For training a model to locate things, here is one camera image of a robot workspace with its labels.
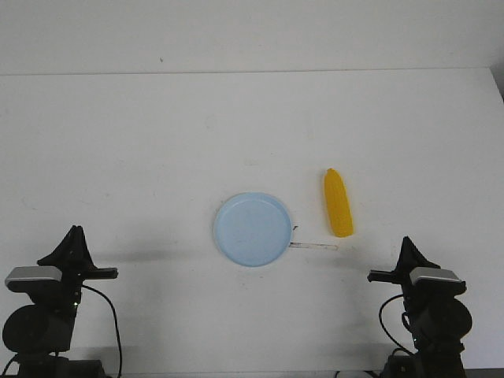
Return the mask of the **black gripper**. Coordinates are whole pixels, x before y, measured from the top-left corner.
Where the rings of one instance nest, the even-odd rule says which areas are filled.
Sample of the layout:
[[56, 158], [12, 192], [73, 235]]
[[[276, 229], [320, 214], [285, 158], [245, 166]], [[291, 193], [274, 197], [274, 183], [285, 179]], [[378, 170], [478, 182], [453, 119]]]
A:
[[370, 270], [367, 275], [369, 282], [397, 284], [402, 288], [405, 311], [408, 315], [417, 314], [417, 289], [411, 279], [411, 273], [416, 268], [439, 269], [440, 266], [429, 261], [416, 247], [413, 241], [405, 236], [402, 240], [395, 270], [386, 272]]
[[[64, 265], [77, 244], [79, 266]], [[61, 291], [58, 299], [59, 311], [76, 311], [86, 280], [114, 280], [118, 277], [117, 268], [99, 269], [94, 264], [88, 250], [83, 228], [73, 225], [63, 240], [47, 256], [37, 261], [38, 266], [58, 266], [61, 270]]]

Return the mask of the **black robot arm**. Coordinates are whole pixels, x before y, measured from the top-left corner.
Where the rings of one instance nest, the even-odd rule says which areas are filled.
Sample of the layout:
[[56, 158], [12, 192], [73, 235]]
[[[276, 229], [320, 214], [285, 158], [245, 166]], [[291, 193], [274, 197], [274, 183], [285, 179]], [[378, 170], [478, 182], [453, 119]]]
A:
[[[385, 335], [395, 345], [379, 373], [371, 377], [465, 377], [461, 339], [472, 326], [468, 308], [457, 300], [467, 286], [453, 271], [430, 262], [410, 237], [402, 240], [398, 261], [390, 272], [371, 270], [369, 282], [397, 284], [402, 293], [386, 300], [378, 319]], [[415, 350], [403, 346], [387, 330], [383, 312], [396, 299], [403, 302], [401, 322], [411, 334]]]
[[84, 230], [73, 225], [52, 253], [32, 266], [13, 268], [5, 286], [31, 302], [15, 310], [2, 329], [2, 341], [13, 352], [18, 377], [104, 377], [98, 359], [70, 360], [69, 351], [82, 292], [88, 280], [114, 280], [116, 268], [92, 261]]

